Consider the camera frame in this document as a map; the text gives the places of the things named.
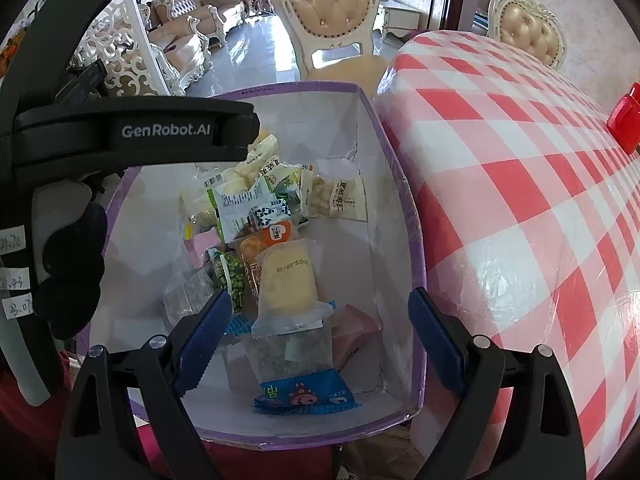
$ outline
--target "tufted chair back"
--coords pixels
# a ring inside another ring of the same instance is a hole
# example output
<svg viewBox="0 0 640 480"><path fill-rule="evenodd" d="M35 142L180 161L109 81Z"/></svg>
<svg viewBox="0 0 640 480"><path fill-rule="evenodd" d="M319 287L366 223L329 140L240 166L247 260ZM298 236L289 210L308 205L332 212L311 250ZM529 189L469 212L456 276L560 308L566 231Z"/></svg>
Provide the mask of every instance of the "tufted chair back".
<svg viewBox="0 0 640 480"><path fill-rule="evenodd" d="M289 33L300 77L314 65L316 50L360 45L361 54L372 54L371 33L380 0L271 0Z"/></svg>
<svg viewBox="0 0 640 480"><path fill-rule="evenodd" d="M556 70L564 63L564 32L540 0L491 0L489 37L524 50Z"/></svg>
<svg viewBox="0 0 640 480"><path fill-rule="evenodd" d="M204 5L204 0L154 0L154 7L163 25Z"/></svg>

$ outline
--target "sofa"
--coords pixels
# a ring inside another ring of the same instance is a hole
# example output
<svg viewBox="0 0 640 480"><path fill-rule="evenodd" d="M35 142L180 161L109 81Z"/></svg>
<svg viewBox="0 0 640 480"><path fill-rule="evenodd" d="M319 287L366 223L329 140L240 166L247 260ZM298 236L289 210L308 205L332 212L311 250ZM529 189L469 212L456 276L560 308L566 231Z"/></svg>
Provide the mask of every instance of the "sofa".
<svg viewBox="0 0 640 480"><path fill-rule="evenodd" d="M163 25L181 16L199 19L198 30L220 45L225 44L228 31L245 17L242 0L154 0L153 6Z"/></svg>
<svg viewBox="0 0 640 480"><path fill-rule="evenodd" d="M144 22L148 7L145 4L138 7ZM162 77L172 95L185 95L185 89L211 67L209 38L198 29L200 23L198 18L184 14L147 34Z"/></svg>

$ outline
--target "screw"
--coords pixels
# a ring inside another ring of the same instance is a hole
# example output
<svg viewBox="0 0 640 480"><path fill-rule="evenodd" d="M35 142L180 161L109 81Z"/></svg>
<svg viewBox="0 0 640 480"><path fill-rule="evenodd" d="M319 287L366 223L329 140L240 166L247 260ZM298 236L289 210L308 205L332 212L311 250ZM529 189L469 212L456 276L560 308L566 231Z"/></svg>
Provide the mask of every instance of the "screw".
<svg viewBox="0 0 640 480"><path fill-rule="evenodd" d="M149 346L154 350L162 348L166 345L166 337L163 335L155 335L149 340Z"/></svg>
<svg viewBox="0 0 640 480"><path fill-rule="evenodd" d="M538 345L538 352L542 357L551 357L554 354L554 351L547 345Z"/></svg>
<svg viewBox="0 0 640 480"><path fill-rule="evenodd" d="M95 345L89 348L89 351L86 353L89 357L100 357L102 355L102 351L104 350L104 346Z"/></svg>
<svg viewBox="0 0 640 480"><path fill-rule="evenodd" d="M491 341L487 336L477 335L474 337L474 345L476 345L478 348L486 349L486 348L489 348L489 346L491 346Z"/></svg>

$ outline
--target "white carved partition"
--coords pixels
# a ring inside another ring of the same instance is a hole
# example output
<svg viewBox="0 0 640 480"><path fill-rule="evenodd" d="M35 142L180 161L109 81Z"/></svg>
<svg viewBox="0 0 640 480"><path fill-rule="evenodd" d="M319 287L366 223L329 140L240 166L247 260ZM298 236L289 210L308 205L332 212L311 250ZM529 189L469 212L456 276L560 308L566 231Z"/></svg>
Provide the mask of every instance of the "white carved partition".
<svg viewBox="0 0 640 480"><path fill-rule="evenodd" d="M85 32L71 63L79 68L102 60L105 85L118 97L170 95L156 55L136 0L112 0Z"/></svg>

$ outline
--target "red and white checkered tablecloth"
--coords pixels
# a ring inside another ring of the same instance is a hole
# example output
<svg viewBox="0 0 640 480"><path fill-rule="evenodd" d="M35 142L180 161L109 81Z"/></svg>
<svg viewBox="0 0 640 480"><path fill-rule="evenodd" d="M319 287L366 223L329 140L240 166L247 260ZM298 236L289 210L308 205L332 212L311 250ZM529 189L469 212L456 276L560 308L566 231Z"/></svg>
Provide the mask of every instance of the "red and white checkered tablecloth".
<svg viewBox="0 0 640 480"><path fill-rule="evenodd" d="M551 346L593 479L640 413L640 157L592 99L506 44L432 32L391 66L376 110L420 213L429 292L472 334ZM428 376L414 443L429 449L454 401ZM503 390L477 466L509 400Z"/></svg>

